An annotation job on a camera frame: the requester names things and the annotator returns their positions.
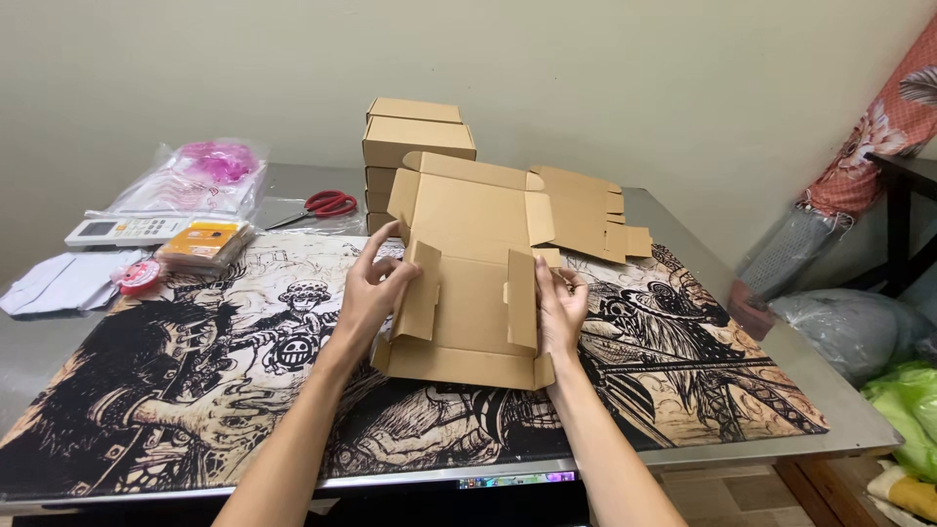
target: cardboard box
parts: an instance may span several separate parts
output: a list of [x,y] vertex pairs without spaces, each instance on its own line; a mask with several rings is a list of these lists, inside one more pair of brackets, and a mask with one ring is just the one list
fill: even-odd
[[394,221],[394,217],[384,213],[369,213],[367,215],[367,233],[373,234],[385,224]]
[[365,188],[375,192],[390,194],[391,188],[394,188],[394,174],[396,173],[397,169],[367,167],[364,169],[365,179],[367,181],[367,187]]
[[397,171],[388,212],[401,220],[404,260],[423,274],[371,364],[449,383],[533,390],[554,382],[550,356],[537,356],[531,248],[554,237],[543,180],[425,152],[404,164],[413,170]]
[[364,192],[364,201],[367,203],[367,212],[387,212],[387,203],[391,200],[390,192]]
[[371,108],[367,110],[367,119],[373,115],[462,124],[462,112],[458,106],[402,98],[378,97],[374,99]]
[[550,196],[556,237],[551,242],[619,264],[626,256],[651,256],[647,227],[625,225],[621,187],[553,167],[535,166]]
[[404,168],[403,158],[410,152],[475,159],[475,142],[466,125],[376,115],[367,121],[362,148],[368,167]]

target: person's left hand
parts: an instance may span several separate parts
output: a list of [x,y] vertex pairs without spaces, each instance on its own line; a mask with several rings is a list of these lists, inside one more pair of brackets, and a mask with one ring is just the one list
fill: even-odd
[[345,279],[345,296],[332,340],[346,339],[355,354],[352,357],[355,362],[367,352],[407,283],[423,272],[419,265],[400,262],[396,258],[374,261],[378,249],[391,233],[396,233],[399,223],[392,221],[384,225],[367,240],[361,256]]

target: forearm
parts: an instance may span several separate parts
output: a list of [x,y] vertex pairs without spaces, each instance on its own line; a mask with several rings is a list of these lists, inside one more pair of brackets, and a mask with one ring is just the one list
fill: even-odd
[[335,408],[354,367],[340,358],[352,354],[340,348],[351,345],[338,338],[322,349],[313,373],[263,442],[214,525],[303,524]]
[[547,392],[603,527],[686,525],[580,366],[557,364],[557,381]]

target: desk mat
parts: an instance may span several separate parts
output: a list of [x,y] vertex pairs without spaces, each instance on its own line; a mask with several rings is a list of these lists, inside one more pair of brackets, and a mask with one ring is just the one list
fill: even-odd
[[[259,236],[221,279],[122,298],[0,442],[0,499],[235,485],[335,326],[366,238]],[[399,243],[382,255],[399,256]],[[824,433],[820,412],[660,245],[577,255],[580,359],[637,450]],[[326,477],[571,455],[543,391],[387,378],[362,364]]]

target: wall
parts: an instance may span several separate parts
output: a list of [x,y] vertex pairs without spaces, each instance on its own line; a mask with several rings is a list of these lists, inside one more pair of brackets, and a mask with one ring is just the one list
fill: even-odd
[[160,142],[246,136],[275,161],[360,166],[376,95],[460,104],[480,160],[648,188],[734,265],[829,162],[934,9],[4,2],[0,278],[60,251]]

